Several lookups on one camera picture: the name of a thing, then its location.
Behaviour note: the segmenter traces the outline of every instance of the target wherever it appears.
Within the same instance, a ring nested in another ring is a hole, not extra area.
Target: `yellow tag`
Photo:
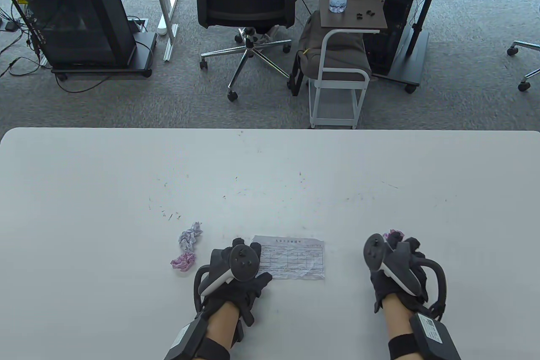
[[[17,3],[19,4],[28,4],[26,0],[17,0]]]

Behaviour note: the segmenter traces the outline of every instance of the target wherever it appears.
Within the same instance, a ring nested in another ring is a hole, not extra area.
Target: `paper sheet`
[[[262,246],[260,272],[274,279],[324,279],[324,242],[301,237],[255,236]]]

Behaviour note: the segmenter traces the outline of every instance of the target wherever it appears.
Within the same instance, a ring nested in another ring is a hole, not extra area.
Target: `forearm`
[[[409,319],[413,316],[413,313],[409,311],[403,304],[397,295],[390,294],[382,300],[382,308],[384,311],[384,318],[386,319],[386,328],[388,329],[389,340],[399,335],[408,335],[413,333],[413,329],[410,327]],[[419,353],[412,353],[410,355],[401,356],[399,360],[422,360],[422,356]]]
[[[214,315],[208,320],[208,329],[206,337],[212,339],[227,350],[230,350],[235,329],[238,322],[238,308],[226,302]]]

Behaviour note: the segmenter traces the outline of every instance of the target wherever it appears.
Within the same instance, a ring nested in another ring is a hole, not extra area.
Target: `hand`
[[[394,231],[388,236],[386,241],[392,250],[395,250],[397,243],[401,242],[401,240],[403,240],[403,235],[400,232]],[[409,239],[405,240],[405,242],[409,243],[413,256],[420,258],[426,257],[422,252],[417,251],[420,247],[420,242],[416,238],[410,237]],[[403,289],[397,285],[394,280],[384,274],[384,271],[372,271],[370,278],[373,288],[375,289],[375,313],[382,308],[382,300],[384,300],[384,298],[389,294],[396,294],[402,304],[409,310],[413,312],[426,313],[427,308],[424,307],[424,303],[428,300],[428,293],[426,291],[426,273],[419,265],[413,265],[411,267],[411,271],[417,277],[418,281],[420,281],[420,285],[422,286],[422,294],[418,297],[414,297],[411,294],[403,291]]]
[[[232,246],[223,250],[222,257],[224,259],[228,259],[232,248],[243,243],[243,239],[236,238],[233,240]],[[249,246],[255,251],[260,259],[261,245],[255,242]],[[245,324],[247,326],[251,326],[255,321],[253,314],[251,314],[251,308],[253,308],[255,298],[259,298],[261,296],[262,289],[264,289],[264,287],[266,287],[271,280],[272,275],[270,273],[262,273],[249,281],[241,282],[234,279],[228,284],[225,283],[221,285],[212,294],[205,297],[202,305],[203,307],[221,306],[224,302],[231,302],[239,309],[240,316],[243,318]]]

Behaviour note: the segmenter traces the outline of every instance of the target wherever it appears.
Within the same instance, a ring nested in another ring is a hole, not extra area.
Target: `black pc case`
[[[55,69],[124,68],[137,44],[121,0],[11,0]]]
[[[407,35],[403,32],[407,24],[413,23],[415,11],[420,14],[422,0],[384,0],[383,11],[387,30],[379,34],[364,34],[364,46],[373,74],[386,75],[390,72],[395,56],[399,53]]]

